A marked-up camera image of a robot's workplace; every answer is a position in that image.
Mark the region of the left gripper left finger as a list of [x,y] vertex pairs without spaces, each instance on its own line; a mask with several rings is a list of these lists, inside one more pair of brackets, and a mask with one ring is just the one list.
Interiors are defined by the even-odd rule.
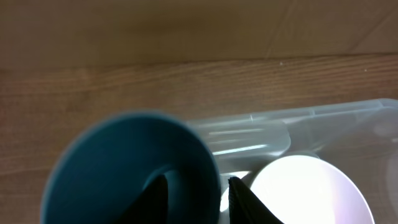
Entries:
[[117,224],[166,224],[168,183],[165,175],[156,177],[118,218]]

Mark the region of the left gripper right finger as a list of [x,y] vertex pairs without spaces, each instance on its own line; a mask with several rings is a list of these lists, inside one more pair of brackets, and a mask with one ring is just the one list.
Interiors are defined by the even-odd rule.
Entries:
[[282,224],[238,177],[228,179],[230,224]]

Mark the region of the pink bowl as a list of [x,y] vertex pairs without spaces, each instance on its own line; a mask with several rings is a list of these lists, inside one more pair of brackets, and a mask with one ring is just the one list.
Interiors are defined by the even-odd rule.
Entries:
[[317,156],[218,156],[220,223],[229,223],[229,185],[240,178],[282,223],[374,223],[355,183]]

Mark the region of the blue cup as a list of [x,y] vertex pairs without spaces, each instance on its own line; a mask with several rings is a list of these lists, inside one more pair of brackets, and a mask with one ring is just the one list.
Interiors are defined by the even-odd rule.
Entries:
[[167,179],[167,223],[217,223],[215,158],[186,124],[160,113],[124,113],[85,131],[45,186],[41,223],[115,223],[158,177]]

